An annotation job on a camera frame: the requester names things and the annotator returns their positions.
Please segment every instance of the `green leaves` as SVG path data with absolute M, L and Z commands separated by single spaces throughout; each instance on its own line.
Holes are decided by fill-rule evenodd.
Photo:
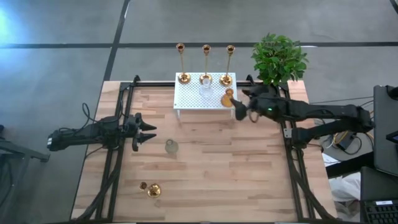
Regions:
M 289 38 L 275 34 L 267 34 L 261 42 L 256 43 L 253 49 L 253 58 L 256 61 L 255 70 L 264 84 L 287 82 L 303 77 L 308 62 L 307 53 L 302 53 L 300 42 L 293 42 Z

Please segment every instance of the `wooden table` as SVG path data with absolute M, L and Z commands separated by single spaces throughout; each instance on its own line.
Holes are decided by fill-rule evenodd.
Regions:
M 96 119 L 114 114 L 120 82 L 104 82 Z M 290 96 L 308 101 L 303 81 L 289 82 Z M 157 137 L 131 149 L 126 141 L 115 222 L 273 222 L 296 220 L 294 200 L 279 124 L 261 117 L 258 123 L 231 120 L 229 111 L 173 111 L 173 87 L 135 87 L 131 114 L 157 126 Z M 240 91 L 239 100 L 248 98 Z M 297 126 L 309 128 L 308 119 Z M 178 142 L 167 154 L 165 142 Z M 99 145 L 91 145 L 88 153 Z M 320 148 L 304 150 L 310 188 L 336 216 Z M 79 216 L 100 190 L 106 150 L 84 163 L 72 218 Z M 139 189 L 157 183 L 159 198 Z M 303 209 L 306 210 L 301 192 Z M 104 206 L 104 215 L 108 211 Z

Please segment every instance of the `concrete floor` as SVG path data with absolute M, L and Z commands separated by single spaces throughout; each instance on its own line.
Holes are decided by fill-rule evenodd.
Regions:
M 0 0 L 0 44 L 112 43 L 124 0 Z M 398 14 L 389 0 L 132 0 L 120 43 L 256 42 L 268 32 L 302 42 L 398 40 Z M 0 123 L 6 137 L 47 152 L 47 136 L 79 127 L 92 111 L 111 49 L 0 49 Z M 304 81 L 311 103 L 371 96 L 374 85 L 398 85 L 398 47 L 304 48 Z M 214 48 L 209 70 L 225 70 L 224 48 Z M 237 48 L 231 71 L 256 75 L 250 48 Z M 188 71 L 202 71 L 199 48 L 185 51 Z M 180 70 L 174 48 L 118 49 L 111 80 L 172 80 Z M 364 100 L 326 104 L 360 105 Z M 361 152 L 370 151 L 364 142 Z M 85 146 L 31 162 L 11 214 L 13 223 L 69 219 Z M 347 159 L 333 149 L 337 159 Z

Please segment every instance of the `white perforated stand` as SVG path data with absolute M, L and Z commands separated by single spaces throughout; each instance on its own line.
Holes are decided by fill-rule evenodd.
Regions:
M 187 72 L 191 76 L 191 81 L 187 84 L 181 84 L 178 76 L 181 72 L 175 74 L 174 89 L 174 109 L 177 110 L 177 116 L 180 119 L 180 110 L 231 110 L 231 117 L 234 115 L 234 107 L 227 108 L 221 104 L 221 97 L 225 94 L 227 88 L 234 90 L 234 99 L 238 100 L 238 90 L 236 89 L 235 73 L 228 73 L 232 77 L 232 85 L 223 86 L 220 84 L 220 77 L 225 72 L 208 73 L 212 77 L 211 89 L 213 95 L 204 98 L 200 94 L 201 83 L 199 78 L 204 72 Z

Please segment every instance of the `computer monitor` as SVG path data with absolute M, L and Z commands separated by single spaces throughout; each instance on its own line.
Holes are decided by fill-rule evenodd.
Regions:
M 374 166 L 380 171 L 398 176 L 398 100 L 389 95 L 389 88 L 373 88 Z

